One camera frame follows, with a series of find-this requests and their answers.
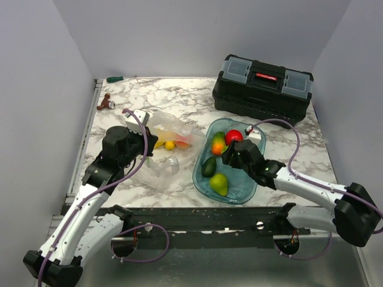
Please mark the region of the red fake fruit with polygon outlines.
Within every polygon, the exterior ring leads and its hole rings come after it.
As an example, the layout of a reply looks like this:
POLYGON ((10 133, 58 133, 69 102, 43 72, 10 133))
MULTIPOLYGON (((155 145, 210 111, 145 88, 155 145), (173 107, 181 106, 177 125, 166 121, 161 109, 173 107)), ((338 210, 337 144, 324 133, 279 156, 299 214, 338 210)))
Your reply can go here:
POLYGON ((242 141, 244 137, 239 130, 229 130, 225 135, 225 143, 227 146, 231 144, 232 141, 242 141))

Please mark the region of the orange green fake mango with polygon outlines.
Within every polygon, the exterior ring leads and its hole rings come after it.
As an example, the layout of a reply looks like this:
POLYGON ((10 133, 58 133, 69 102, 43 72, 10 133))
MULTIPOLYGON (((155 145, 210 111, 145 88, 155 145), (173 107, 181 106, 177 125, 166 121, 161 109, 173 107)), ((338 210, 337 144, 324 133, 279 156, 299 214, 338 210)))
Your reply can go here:
POLYGON ((226 145, 225 143, 225 133, 217 132, 213 135, 211 142, 211 152, 214 156, 222 155, 221 150, 226 145))

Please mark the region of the light green fake pear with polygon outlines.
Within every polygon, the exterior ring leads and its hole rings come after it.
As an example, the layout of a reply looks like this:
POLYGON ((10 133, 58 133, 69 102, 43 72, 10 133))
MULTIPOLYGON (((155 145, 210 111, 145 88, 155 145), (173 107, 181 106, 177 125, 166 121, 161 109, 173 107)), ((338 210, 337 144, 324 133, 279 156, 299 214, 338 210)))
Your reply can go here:
POLYGON ((227 177, 222 173, 216 173, 209 180, 210 187, 219 195, 227 196, 228 193, 228 180, 227 177))

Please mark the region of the dark green fake avocado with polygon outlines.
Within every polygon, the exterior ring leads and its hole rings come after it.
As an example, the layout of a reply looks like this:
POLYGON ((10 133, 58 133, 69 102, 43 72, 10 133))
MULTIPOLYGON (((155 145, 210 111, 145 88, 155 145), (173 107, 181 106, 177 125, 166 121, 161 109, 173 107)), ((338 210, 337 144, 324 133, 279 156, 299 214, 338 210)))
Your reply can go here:
POLYGON ((204 178, 211 178, 215 175, 217 161, 215 157, 208 158, 201 167, 201 175, 204 178))

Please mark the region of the translucent printed plastic bag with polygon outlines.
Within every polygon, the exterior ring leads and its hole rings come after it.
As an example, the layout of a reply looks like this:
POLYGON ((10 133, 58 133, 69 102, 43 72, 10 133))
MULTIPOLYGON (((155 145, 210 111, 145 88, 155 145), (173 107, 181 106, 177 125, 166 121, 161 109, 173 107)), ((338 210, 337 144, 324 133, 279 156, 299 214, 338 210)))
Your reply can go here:
POLYGON ((147 127, 158 141, 153 155, 145 159, 133 178, 152 188, 167 187, 198 158, 206 136, 194 125, 165 112, 153 114, 147 127))

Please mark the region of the yellow fake fruit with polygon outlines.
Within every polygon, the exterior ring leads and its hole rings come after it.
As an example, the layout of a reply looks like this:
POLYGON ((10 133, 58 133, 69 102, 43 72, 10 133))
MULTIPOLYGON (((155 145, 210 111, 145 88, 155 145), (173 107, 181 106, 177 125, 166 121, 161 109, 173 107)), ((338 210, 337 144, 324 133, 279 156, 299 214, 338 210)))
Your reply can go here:
POLYGON ((175 144, 175 141, 166 141, 164 146, 166 150, 172 151, 173 149, 175 149, 176 144, 175 144))

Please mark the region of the fake peach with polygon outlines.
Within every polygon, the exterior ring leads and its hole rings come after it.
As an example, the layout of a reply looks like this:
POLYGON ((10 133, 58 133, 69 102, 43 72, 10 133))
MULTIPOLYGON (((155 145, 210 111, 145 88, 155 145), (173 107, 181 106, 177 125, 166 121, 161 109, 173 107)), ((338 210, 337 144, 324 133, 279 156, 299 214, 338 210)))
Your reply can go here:
POLYGON ((179 149, 187 149, 190 144, 187 142, 187 138, 184 136, 177 136, 175 139, 175 146, 179 149))

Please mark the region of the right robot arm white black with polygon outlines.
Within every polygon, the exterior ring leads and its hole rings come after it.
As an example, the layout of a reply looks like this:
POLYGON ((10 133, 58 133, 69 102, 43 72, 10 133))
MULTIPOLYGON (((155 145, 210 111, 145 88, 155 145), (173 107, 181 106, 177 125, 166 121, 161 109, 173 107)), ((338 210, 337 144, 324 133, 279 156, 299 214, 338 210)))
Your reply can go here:
POLYGON ((294 205, 275 220, 276 229, 289 234, 296 228, 337 233, 344 241, 364 247, 382 219, 382 213, 364 186, 330 184, 301 175, 284 163, 265 159, 250 140, 233 141, 221 155, 223 164, 242 169, 258 185, 307 199, 315 207, 294 205))

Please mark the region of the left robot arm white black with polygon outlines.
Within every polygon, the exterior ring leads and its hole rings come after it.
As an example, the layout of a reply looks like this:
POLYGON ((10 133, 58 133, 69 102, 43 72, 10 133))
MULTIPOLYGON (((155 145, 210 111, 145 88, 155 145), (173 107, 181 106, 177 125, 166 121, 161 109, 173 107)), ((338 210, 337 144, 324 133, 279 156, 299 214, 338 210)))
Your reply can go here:
POLYGON ((131 213, 120 206, 109 211, 92 231, 87 228, 137 156, 150 157, 158 138, 148 127, 133 131, 123 126, 107 130, 102 150, 90 164, 75 199, 54 233, 23 259, 38 284, 75 286, 86 262, 113 236, 127 236, 133 227, 131 213))

